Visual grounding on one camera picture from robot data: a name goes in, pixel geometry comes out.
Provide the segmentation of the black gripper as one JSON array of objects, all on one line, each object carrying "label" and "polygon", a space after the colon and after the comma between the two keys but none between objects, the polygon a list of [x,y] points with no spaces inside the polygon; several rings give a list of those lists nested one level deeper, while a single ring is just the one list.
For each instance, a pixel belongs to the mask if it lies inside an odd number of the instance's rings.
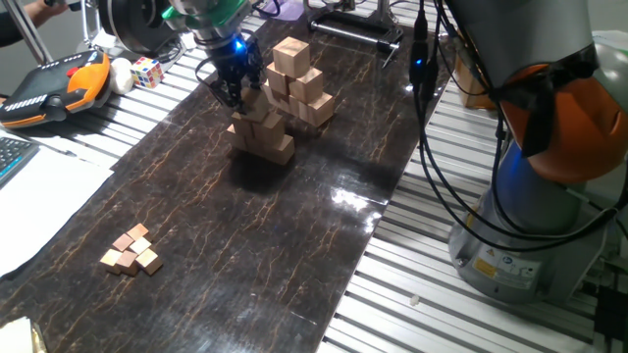
[{"label": "black gripper", "polygon": [[244,38],[241,34],[229,39],[224,46],[207,51],[217,78],[209,84],[215,98],[232,111],[243,113],[241,81],[246,77],[249,87],[261,89],[264,78],[263,58],[255,34]]}]

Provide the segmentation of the operator hand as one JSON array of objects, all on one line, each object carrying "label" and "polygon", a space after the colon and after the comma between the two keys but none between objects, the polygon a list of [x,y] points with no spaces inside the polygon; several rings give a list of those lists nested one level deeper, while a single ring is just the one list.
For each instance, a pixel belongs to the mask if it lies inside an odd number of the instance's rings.
[{"label": "operator hand", "polygon": [[45,0],[36,0],[24,6],[31,21],[36,25],[43,25],[51,18],[58,16],[69,9],[65,3],[47,5]]}]

